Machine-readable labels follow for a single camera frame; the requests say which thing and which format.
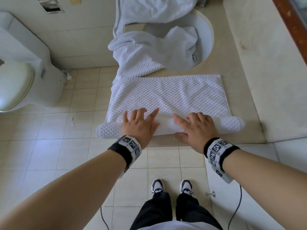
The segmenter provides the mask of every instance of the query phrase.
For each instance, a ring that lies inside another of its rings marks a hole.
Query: hand
[[[209,115],[204,115],[201,112],[189,113],[187,119],[191,123],[176,114],[174,114],[174,119],[186,132],[175,133],[175,135],[198,153],[204,154],[206,143],[214,137],[220,137],[213,119]]]
[[[150,142],[154,132],[160,123],[154,123],[154,118],[159,112],[159,108],[155,109],[146,119],[144,113],[147,110],[141,108],[131,112],[130,120],[128,120],[128,112],[125,111],[122,116],[122,132],[124,135],[134,137],[144,149]]]

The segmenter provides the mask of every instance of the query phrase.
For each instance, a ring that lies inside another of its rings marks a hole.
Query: sink basin
[[[164,38],[169,30],[175,26],[195,27],[198,40],[196,42],[196,51],[194,53],[194,56],[196,57],[194,67],[199,65],[209,56],[213,48],[214,33],[210,21],[205,15],[193,9],[187,15],[170,23],[146,23],[143,31],[156,37]]]

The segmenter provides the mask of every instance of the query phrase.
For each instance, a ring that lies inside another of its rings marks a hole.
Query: toilet lid
[[[7,111],[28,93],[34,79],[28,63],[7,62],[0,66],[0,111]]]

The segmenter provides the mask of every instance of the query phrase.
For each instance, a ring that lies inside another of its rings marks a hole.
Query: textured white towel
[[[117,77],[142,77],[162,68],[186,70],[194,66],[197,34],[194,27],[174,27],[164,38],[143,31],[115,37],[109,44],[119,63]]]
[[[221,117],[213,118],[214,124],[220,134],[228,134],[239,132],[245,127],[245,122],[240,117]],[[156,119],[160,125],[154,135],[167,135],[184,130],[171,119]],[[122,124],[117,123],[102,123],[97,127],[97,136],[103,139],[115,139],[122,136]]]
[[[125,110],[142,107],[148,110],[146,116],[159,107],[159,118],[190,112],[231,116],[219,75],[123,78],[113,88],[106,122],[121,122]]]
[[[189,13],[197,0],[116,0],[114,38],[130,23],[168,23]]]

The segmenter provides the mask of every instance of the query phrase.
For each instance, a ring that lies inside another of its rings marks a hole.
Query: forearm
[[[223,169],[283,227],[307,228],[307,174],[243,150],[226,157]]]
[[[0,229],[83,229],[126,167],[108,150],[46,185],[0,221]]]

